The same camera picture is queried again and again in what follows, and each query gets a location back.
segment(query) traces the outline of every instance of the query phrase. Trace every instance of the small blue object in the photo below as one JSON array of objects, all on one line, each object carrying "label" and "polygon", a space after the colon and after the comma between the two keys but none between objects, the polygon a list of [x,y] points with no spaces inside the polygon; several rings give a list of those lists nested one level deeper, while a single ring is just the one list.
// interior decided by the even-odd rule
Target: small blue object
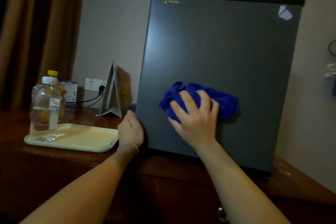
[{"label": "small blue object", "polygon": [[196,92],[197,90],[205,91],[210,98],[218,102],[219,111],[217,116],[217,123],[227,121],[235,114],[240,113],[238,98],[230,94],[224,93],[219,90],[214,90],[213,88],[204,87],[200,84],[193,82],[188,83],[187,86],[185,86],[183,82],[175,82],[173,86],[163,96],[163,99],[159,103],[159,107],[166,112],[168,117],[179,123],[181,123],[181,121],[178,119],[173,109],[171,108],[170,102],[175,100],[179,104],[179,106],[187,113],[187,108],[179,94],[179,92],[182,90],[186,90],[191,95],[196,103],[197,108],[201,106],[201,97]]}]

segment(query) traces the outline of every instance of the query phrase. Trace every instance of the tray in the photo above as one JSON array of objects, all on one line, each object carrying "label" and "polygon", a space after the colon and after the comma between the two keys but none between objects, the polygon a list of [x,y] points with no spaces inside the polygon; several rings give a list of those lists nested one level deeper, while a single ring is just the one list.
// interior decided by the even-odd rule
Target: tray
[{"label": "tray", "polygon": [[38,146],[63,148],[80,151],[105,152],[113,148],[118,141],[118,130],[76,124],[59,124],[56,139],[50,143],[30,141],[25,143]]}]

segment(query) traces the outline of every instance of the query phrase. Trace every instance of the braided bracelet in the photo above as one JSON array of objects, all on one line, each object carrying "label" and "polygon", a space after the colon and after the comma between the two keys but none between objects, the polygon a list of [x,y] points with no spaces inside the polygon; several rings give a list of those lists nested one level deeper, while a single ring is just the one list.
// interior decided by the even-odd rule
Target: braided bracelet
[{"label": "braided bracelet", "polygon": [[136,148],[136,155],[133,157],[133,158],[135,158],[135,157],[138,155],[138,153],[139,153],[139,148],[138,148],[138,146],[137,146],[135,143],[124,143],[124,144],[122,144],[122,145],[120,145],[120,146],[118,147],[117,151],[119,151],[119,149],[120,149],[121,147],[123,147],[124,145],[126,145],[126,144],[133,145],[133,146]]}]

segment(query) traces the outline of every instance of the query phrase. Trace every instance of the gold logo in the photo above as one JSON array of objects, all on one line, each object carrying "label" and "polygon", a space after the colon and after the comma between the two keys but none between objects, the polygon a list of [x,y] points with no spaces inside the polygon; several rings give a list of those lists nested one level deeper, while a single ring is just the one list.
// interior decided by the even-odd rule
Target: gold logo
[{"label": "gold logo", "polygon": [[179,1],[175,1],[175,0],[164,0],[163,1],[164,4],[179,4]]}]

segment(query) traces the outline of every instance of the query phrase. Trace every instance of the refrigerator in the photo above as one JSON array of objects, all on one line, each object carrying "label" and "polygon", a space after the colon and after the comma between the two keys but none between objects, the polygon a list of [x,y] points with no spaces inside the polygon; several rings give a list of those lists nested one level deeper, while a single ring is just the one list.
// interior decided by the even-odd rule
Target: refrigerator
[{"label": "refrigerator", "polygon": [[305,0],[150,0],[136,115],[151,149],[197,158],[158,107],[176,81],[238,97],[216,139],[241,167],[272,167]]}]

